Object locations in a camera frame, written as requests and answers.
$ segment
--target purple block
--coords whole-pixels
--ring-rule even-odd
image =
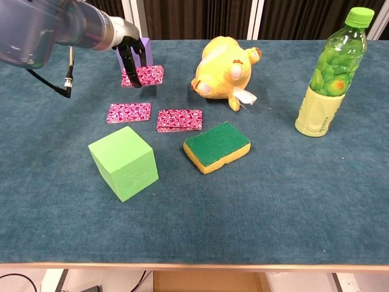
[[[153,64],[153,55],[151,54],[151,43],[149,38],[140,38],[141,42],[145,46],[146,50],[146,66],[151,66]],[[133,54],[135,67],[140,67],[140,58],[135,54],[134,50],[131,48],[131,53]],[[122,58],[120,58],[118,50],[116,50],[116,56],[119,59],[120,68],[123,70],[124,65]]]

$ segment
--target green bottle label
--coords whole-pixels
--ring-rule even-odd
[[[341,96],[347,92],[363,57],[363,54],[350,54],[349,51],[344,47],[341,52],[327,47],[322,52],[310,83],[313,91],[324,96]]]

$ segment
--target white tag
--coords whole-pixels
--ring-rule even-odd
[[[239,87],[235,87],[232,94],[243,103],[249,103],[253,105],[253,103],[256,101],[255,95]]]

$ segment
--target green bottle cap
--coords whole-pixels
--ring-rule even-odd
[[[369,27],[374,16],[374,10],[365,7],[354,7],[347,15],[345,24],[357,29]]]

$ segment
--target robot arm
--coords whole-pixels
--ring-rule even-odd
[[[118,49],[131,83],[142,86],[131,54],[132,47],[145,65],[137,27],[82,0],[1,0],[0,35],[0,60],[29,72],[47,63],[55,43]],[[67,87],[72,83],[72,64],[69,68]]]

